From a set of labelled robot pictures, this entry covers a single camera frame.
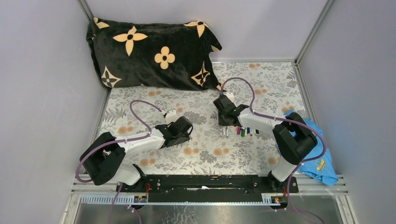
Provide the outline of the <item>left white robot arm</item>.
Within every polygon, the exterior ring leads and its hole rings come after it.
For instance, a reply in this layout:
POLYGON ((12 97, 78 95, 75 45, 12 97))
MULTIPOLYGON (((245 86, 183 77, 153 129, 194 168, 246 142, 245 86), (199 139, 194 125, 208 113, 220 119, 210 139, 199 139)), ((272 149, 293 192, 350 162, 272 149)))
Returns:
POLYGON ((89 179, 80 182, 103 185, 109 181, 127 184, 134 192, 144 188, 143 172, 127 160, 143 151, 169 148, 190 140, 192 123, 184 116, 169 124, 156 125, 148 133, 115 137, 110 132, 101 134, 80 156, 78 168, 84 168, 89 179))

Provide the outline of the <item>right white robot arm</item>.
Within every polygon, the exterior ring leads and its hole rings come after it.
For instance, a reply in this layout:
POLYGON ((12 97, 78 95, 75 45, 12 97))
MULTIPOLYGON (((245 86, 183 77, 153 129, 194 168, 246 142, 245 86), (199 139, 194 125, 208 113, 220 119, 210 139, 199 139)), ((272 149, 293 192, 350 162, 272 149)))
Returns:
POLYGON ((284 118, 265 115, 248 105, 236 106, 225 94, 213 103, 219 112, 221 126, 252 128, 273 134, 281 155, 269 173, 268 186, 274 192, 286 187, 286 179, 318 144, 320 134, 295 112, 284 118))

